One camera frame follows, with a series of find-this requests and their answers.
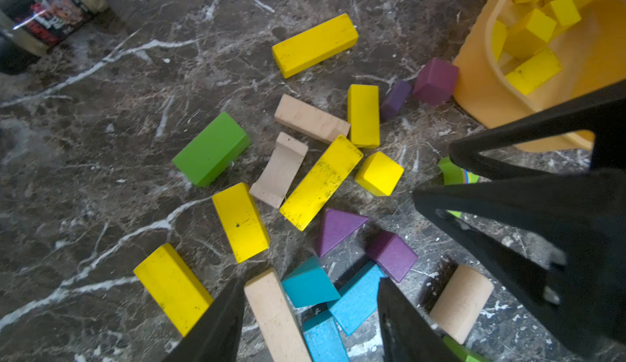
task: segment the marble floor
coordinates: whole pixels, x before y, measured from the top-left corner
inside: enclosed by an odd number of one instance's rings
[[[213,295],[233,276],[247,279],[270,266],[280,276],[291,271],[313,253],[319,218],[300,233],[259,204],[270,249],[237,264],[210,201],[236,183],[253,183],[281,130],[310,147],[296,181],[322,154],[324,145],[274,122],[280,96],[346,118],[350,84],[375,84],[384,95],[432,56],[451,61],[485,1],[108,0],[109,12],[27,73],[0,75],[0,361],[161,360],[181,336],[132,271],[165,242]],[[356,25],[358,44],[284,80],[271,46],[340,13]],[[220,111],[252,145],[213,185],[194,187],[171,159]],[[453,101],[438,108],[410,101],[382,124],[378,150],[406,171],[390,197],[375,198],[349,178],[329,201],[371,217],[324,257],[338,286],[363,263],[364,244],[380,229],[419,254],[400,288],[422,313],[455,263],[492,278],[410,199],[416,186],[442,184],[436,164],[450,141],[482,129]],[[589,162],[581,150],[495,155],[553,172]],[[533,234],[485,227],[537,261],[546,254]],[[579,360],[494,283],[469,336],[474,350],[492,361]],[[376,314],[344,343],[354,362],[382,361]],[[602,358],[626,354],[611,348]],[[249,307],[239,360],[270,360]]]

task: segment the purple wooden block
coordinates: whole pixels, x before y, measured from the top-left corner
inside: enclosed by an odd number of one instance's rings
[[[419,72],[413,97],[434,107],[448,101],[455,91],[459,68],[439,58],[432,58]]]
[[[409,94],[411,94],[411,85],[408,82],[400,81],[395,84],[389,91],[385,102],[380,106],[380,117],[383,120],[389,120],[397,115]]]
[[[326,209],[322,219],[322,232],[317,241],[317,256],[322,257],[327,254],[368,220],[368,217],[359,214]]]
[[[389,276],[400,283],[411,267],[418,260],[418,255],[400,238],[399,235],[382,231],[366,250]]]

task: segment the blue wooden block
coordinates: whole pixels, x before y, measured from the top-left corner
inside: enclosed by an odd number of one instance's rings
[[[317,256],[313,256],[282,281],[282,287],[293,306],[316,305],[339,299],[339,292],[322,268]]]
[[[339,290],[339,301],[328,303],[328,310],[346,335],[352,335],[378,308],[378,285],[385,278],[378,265],[368,262]]]
[[[305,321],[302,333],[314,362],[350,361],[331,312],[321,312]]]

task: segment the yellow plastic bin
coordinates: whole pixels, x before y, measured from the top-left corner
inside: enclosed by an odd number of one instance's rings
[[[593,0],[581,10],[582,21],[555,37],[549,48],[563,69],[527,96],[504,73],[521,61],[493,56],[491,36],[496,20],[511,27],[533,7],[512,0],[488,0],[454,64],[460,68],[455,99],[488,128],[533,113],[626,79],[626,2]],[[593,147],[593,134],[577,131],[518,145],[528,152]]]

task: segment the wooden cylinder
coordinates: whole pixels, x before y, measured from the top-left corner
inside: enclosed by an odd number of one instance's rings
[[[493,283],[475,269],[459,265],[430,317],[457,343],[463,344],[493,291]]]

